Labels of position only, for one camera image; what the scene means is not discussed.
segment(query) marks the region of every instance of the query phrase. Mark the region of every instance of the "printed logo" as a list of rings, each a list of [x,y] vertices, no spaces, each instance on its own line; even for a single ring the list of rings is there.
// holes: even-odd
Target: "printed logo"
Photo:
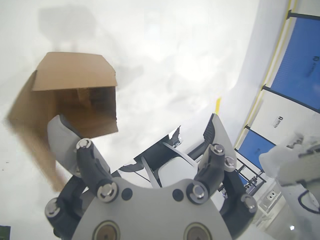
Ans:
[[[279,116],[277,119],[274,120],[274,122],[272,123],[272,126],[274,128],[277,128],[278,125],[281,123],[281,121],[283,120],[283,117]]]

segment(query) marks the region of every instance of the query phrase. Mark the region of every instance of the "cardboard flap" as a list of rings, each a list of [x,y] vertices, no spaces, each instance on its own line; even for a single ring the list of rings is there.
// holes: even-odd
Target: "cardboard flap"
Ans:
[[[102,55],[49,52],[37,67],[33,90],[114,86],[115,70]]]

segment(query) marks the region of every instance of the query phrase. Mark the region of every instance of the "white floor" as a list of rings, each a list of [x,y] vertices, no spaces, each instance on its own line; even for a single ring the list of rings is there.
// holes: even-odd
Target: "white floor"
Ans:
[[[118,80],[119,132],[95,143],[121,167],[183,125],[188,152],[222,96],[234,143],[275,45],[286,0],[0,0],[0,113],[48,51],[103,55]],[[56,239],[44,207],[57,194],[0,126],[0,224],[11,239]]]

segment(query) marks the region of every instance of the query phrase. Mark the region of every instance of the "white wall panel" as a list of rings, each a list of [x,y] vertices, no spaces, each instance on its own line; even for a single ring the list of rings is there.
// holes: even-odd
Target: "white wall panel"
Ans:
[[[277,145],[315,113],[300,104],[265,91],[263,104],[251,130]]]

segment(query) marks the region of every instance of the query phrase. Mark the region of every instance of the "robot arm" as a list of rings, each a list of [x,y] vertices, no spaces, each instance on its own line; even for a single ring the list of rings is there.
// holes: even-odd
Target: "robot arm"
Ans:
[[[79,140],[72,164],[77,165],[78,177],[73,176],[45,208],[55,234],[65,240],[236,239],[251,223],[257,206],[245,194],[238,174],[230,171],[225,157],[229,152],[214,143],[219,137],[215,116],[206,129],[206,153],[195,178],[158,189],[112,177],[93,142]],[[219,212],[210,196],[221,182],[228,199]],[[86,186],[89,190],[82,193]]]

